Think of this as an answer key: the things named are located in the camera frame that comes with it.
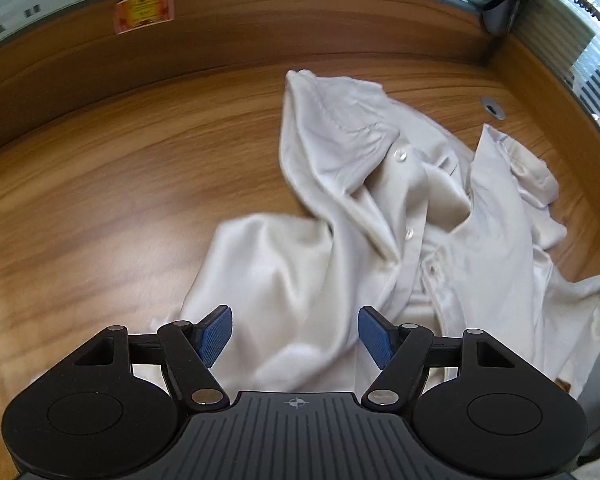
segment wooden edge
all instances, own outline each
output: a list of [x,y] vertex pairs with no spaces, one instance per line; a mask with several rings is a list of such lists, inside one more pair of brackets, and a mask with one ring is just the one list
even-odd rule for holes
[[175,19],[117,36],[95,0],[0,48],[0,147],[68,112],[157,81],[330,54],[477,62],[478,15],[436,0],[174,0]]
[[600,128],[595,120],[516,38],[509,36],[502,43],[490,65],[573,171],[600,221]]

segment wooden side panel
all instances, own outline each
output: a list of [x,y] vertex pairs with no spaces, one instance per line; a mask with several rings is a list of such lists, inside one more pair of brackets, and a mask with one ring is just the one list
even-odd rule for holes
[[592,117],[515,38],[507,38],[491,67],[528,108],[600,220],[600,130]]
[[[109,324],[178,309],[218,222],[305,214],[278,166],[289,69],[381,82],[472,148],[491,122],[561,184],[562,273],[600,273],[600,226],[577,180],[493,72],[398,56],[334,56],[186,76],[101,102],[0,152],[0,417],[9,400]],[[497,121],[480,104],[506,110]],[[0,437],[0,480],[14,470]]]
[[65,113],[174,76],[297,56],[477,60],[477,16],[435,0],[174,0],[176,19],[116,36],[99,0],[0,48],[0,147]]

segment silver screw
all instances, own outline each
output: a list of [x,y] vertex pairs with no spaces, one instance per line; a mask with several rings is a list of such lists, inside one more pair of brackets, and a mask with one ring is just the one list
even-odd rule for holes
[[391,390],[373,390],[366,398],[378,406],[389,406],[390,404],[395,404],[400,399],[398,394]]
[[208,404],[216,404],[222,400],[224,395],[222,392],[213,388],[202,388],[191,394],[191,400],[197,404],[206,406]]

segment blue gripper pad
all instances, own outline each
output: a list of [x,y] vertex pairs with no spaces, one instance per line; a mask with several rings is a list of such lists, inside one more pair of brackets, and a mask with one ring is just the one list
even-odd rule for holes
[[384,370],[384,367],[394,357],[395,352],[391,349],[389,332],[369,313],[368,308],[361,308],[358,312],[358,336],[360,336],[360,341],[364,343],[378,368]]
[[220,314],[203,328],[198,355],[207,368],[216,362],[220,352],[229,341],[234,328],[231,309],[225,307]]

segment crosshair symbol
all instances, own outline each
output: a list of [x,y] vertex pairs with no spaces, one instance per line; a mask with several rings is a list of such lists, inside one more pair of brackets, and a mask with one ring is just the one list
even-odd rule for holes
[[285,402],[285,404],[288,404],[297,410],[298,408],[302,408],[305,404],[308,404],[308,402],[300,397],[294,397],[289,402]]

